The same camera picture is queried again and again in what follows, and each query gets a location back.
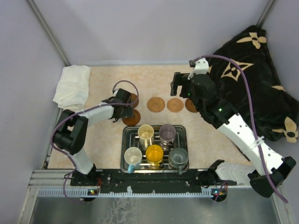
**white towel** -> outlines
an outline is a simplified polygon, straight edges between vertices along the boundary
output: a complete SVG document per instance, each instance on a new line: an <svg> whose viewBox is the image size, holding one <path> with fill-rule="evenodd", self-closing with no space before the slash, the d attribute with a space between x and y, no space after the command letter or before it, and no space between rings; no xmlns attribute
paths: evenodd
<svg viewBox="0 0 299 224"><path fill-rule="evenodd" d="M79 65L63 68L53 98L59 108L84 109L89 93L90 70L90 67Z"/></svg>

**wooden coaster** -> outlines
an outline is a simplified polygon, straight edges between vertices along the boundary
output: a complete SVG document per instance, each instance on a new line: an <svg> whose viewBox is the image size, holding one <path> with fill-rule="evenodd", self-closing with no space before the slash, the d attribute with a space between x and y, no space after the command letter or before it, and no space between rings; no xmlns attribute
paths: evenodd
<svg viewBox="0 0 299 224"><path fill-rule="evenodd" d="M122 122L128 126L134 126L139 123L141 119L141 115L138 110L133 109L133 117L132 118L122 118Z"/></svg>
<svg viewBox="0 0 299 224"><path fill-rule="evenodd" d="M133 93L131 93L131 102L134 102L134 101L136 100L136 98L137 98L137 95L136 95L136 94L133 94ZM137 107L137 106L138 106L138 104L139 104L139 99L137 100L137 102L136 102L136 103L134 103L134 104L132 105L132 107L133 107L133 108L135 108L135 107Z"/></svg>
<svg viewBox="0 0 299 224"><path fill-rule="evenodd" d="M148 100L148 109L152 112L161 112L165 108L165 102L160 97L153 97Z"/></svg>
<svg viewBox="0 0 299 224"><path fill-rule="evenodd" d="M172 98L167 102L167 108L171 112L180 112L184 108L184 103L178 98Z"/></svg>
<svg viewBox="0 0 299 224"><path fill-rule="evenodd" d="M197 113L198 111L195 109L194 104L192 103L192 101L190 99L187 99L185 101L185 107L188 111L192 112L192 113Z"/></svg>

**gray floor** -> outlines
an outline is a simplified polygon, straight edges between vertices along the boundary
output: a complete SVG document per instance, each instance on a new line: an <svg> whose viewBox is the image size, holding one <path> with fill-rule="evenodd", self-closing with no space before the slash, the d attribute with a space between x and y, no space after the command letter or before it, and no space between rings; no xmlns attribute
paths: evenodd
<svg viewBox="0 0 299 224"><path fill-rule="evenodd" d="M97 198L75 204L38 198L31 224L277 224L273 200L231 189L224 202L209 198Z"/></svg>

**gray mug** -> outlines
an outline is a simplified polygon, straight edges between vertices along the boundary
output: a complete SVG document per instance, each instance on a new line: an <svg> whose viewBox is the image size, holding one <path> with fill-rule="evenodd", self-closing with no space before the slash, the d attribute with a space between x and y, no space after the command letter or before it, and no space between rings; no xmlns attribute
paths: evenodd
<svg viewBox="0 0 299 224"><path fill-rule="evenodd" d="M183 174L183 168L188 162L188 153L183 148L175 148L170 151L168 156L169 164L178 170L178 174Z"/></svg>
<svg viewBox="0 0 299 224"><path fill-rule="evenodd" d="M176 139L177 130L170 124L165 124L160 127L159 136L162 145L173 147Z"/></svg>

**metal tray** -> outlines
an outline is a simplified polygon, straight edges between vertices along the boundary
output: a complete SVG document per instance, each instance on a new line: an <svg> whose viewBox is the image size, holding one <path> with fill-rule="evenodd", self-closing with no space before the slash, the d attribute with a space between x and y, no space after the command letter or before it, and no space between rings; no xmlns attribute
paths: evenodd
<svg viewBox="0 0 299 224"><path fill-rule="evenodd" d="M127 126L123 129L122 133L122 145L121 145L121 170L124 173L128 172L128 164L125 162L124 154L125 151L130 147L137 147L142 151L142 162L139 166L134 168L134 173L177 173L178 171L169 165L168 163L168 155L170 152L170 148L167 146L163 146L159 141L159 129L161 125L152 125L154 128L154 136L155 136L155 144L162 147L164 151L163 157L163 168L159 166L152 166L147 163L145 157L145 150L139 144L139 136L138 129L140 126ZM188 152L187 147L187 135L186 129L181 125L174 125L177 130L177 135L174 143L174 147L184 148ZM189 169L189 161L186 166L183 168L183 172L186 172Z"/></svg>

